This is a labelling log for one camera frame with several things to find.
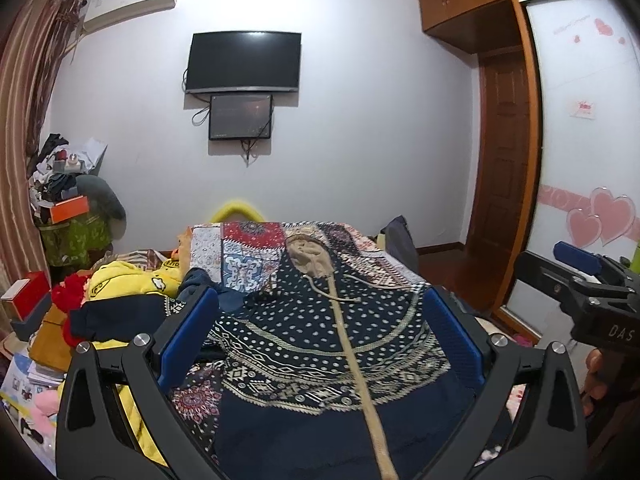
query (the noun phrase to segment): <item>yellow curved tube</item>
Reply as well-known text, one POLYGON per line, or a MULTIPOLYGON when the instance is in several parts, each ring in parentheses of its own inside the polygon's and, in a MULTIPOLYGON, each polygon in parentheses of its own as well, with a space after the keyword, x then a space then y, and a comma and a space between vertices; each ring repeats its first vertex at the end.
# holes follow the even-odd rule
POLYGON ((215 224, 217 222, 223 222, 233 214, 241 214, 248 220, 253 222, 264 222, 264 218, 253 207, 246 202, 239 200, 232 200, 223 205, 214 215, 211 217, 210 222, 215 224))

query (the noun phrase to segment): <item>red patterned patch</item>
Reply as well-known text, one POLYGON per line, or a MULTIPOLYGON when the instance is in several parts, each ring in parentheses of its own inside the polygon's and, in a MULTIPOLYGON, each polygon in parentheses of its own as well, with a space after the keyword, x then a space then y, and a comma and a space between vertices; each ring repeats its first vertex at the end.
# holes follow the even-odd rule
POLYGON ((249 247, 284 247, 284 233, 277 222, 225 222, 222 237, 249 247))

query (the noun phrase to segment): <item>blue denim cloth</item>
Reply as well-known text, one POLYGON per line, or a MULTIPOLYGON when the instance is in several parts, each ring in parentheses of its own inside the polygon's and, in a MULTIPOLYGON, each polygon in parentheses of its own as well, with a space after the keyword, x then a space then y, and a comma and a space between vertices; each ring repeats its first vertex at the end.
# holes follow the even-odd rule
POLYGON ((218 293, 218 303, 222 312, 234 312, 244 305, 245 292, 238 292, 232 288, 216 283, 207 274, 207 271, 199 267, 193 267, 185 275, 180 287, 178 287, 179 301, 187 301, 200 285, 209 285, 218 293))

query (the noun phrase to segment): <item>hand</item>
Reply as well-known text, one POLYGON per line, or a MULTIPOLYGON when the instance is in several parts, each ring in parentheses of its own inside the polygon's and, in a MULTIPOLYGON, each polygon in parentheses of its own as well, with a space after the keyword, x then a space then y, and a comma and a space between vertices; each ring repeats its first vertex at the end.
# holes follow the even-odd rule
POLYGON ((591 399, 600 400, 607 395, 609 387, 598 379, 597 373, 604 364, 604 358, 600 350, 594 349, 589 352, 586 359, 587 370, 589 374, 584 380, 584 387, 582 390, 586 395, 582 397, 582 410, 584 416, 589 416, 593 413, 593 402, 591 399))

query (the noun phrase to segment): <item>blue gripper pad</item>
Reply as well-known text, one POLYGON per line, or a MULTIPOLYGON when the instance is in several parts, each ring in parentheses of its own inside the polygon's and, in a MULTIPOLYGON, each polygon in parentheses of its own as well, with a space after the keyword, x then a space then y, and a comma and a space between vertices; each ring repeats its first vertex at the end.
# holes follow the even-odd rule
POLYGON ((158 377, 162 393, 182 384, 219 314, 218 295, 208 288, 162 352, 158 377))
POLYGON ((460 382, 479 393, 484 386, 482 354, 433 287, 424 293, 422 316, 436 335, 460 382))
POLYGON ((567 242, 558 242, 554 245, 554 258, 590 276, 596 276, 602 272, 602 264, 595 254, 567 242))

